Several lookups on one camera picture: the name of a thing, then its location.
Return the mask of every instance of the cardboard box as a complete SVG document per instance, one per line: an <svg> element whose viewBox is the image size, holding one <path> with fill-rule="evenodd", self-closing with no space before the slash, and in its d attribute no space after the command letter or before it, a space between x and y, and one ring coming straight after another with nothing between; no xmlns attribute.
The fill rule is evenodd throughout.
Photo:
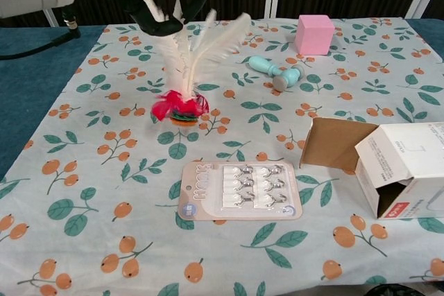
<svg viewBox="0 0 444 296"><path fill-rule="evenodd" d="M377 218L444 217L444 123L315 118L301 164L355 171Z"/></svg>

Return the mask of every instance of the tablecloth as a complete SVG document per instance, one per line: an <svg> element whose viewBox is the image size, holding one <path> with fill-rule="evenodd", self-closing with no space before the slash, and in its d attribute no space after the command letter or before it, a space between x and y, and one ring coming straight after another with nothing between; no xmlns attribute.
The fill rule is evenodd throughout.
<svg viewBox="0 0 444 296"><path fill-rule="evenodd" d="M168 89L151 37L108 26L0 183L0 293L279 295L442 279L443 220L377 221L356 177L337 169L296 169L304 213L295 221L176 213L187 162L297 166L311 117L443 120L443 61L405 20L334 24L329 54L304 57L293 45L297 21L253 20L240 53L196 83L211 112L191 129L150 115ZM187 26L191 38L201 28ZM306 75L280 94L247 67L258 54Z"/></svg>

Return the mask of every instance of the plastic blister pack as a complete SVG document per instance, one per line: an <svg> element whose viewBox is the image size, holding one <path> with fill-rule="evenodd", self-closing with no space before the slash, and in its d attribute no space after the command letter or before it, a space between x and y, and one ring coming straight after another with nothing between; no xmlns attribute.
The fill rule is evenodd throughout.
<svg viewBox="0 0 444 296"><path fill-rule="evenodd" d="M191 162L178 213L185 220L293 220L302 215L289 162Z"/></svg>

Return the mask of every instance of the red label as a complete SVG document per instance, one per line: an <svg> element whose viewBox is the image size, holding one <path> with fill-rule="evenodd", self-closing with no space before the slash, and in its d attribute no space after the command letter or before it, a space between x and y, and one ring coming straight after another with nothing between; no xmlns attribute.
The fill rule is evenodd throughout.
<svg viewBox="0 0 444 296"><path fill-rule="evenodd" d="M410 202L398 202L393 206L393 208L387 213L385 218L397 218L407 206L409 206Z"/></svg>

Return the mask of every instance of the cable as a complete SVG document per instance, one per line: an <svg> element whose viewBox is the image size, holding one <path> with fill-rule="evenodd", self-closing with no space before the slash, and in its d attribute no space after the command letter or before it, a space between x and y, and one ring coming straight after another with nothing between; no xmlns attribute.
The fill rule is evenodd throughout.
<svg viewBox="0 0 444 296"><path fill-rule="evenodd" d="M1 60L12 60L12 59L18 59L23 57L28 57L29 55L34 55L36 53L42 52L44 50L47 50L49 48L52 48L54 46L59 46L63 43L66 43L74 38L80 37L80 31L77 26L76 17L74 16L74 12L72 10L71 6L65 6L62 9L62 16L66 23L66 25L69 28L69 32L55 38L54 40L51 40L49 43L39 46L38 48L24 51L21 53L16 53L13 55L0 55L0 61Z"/></svg>

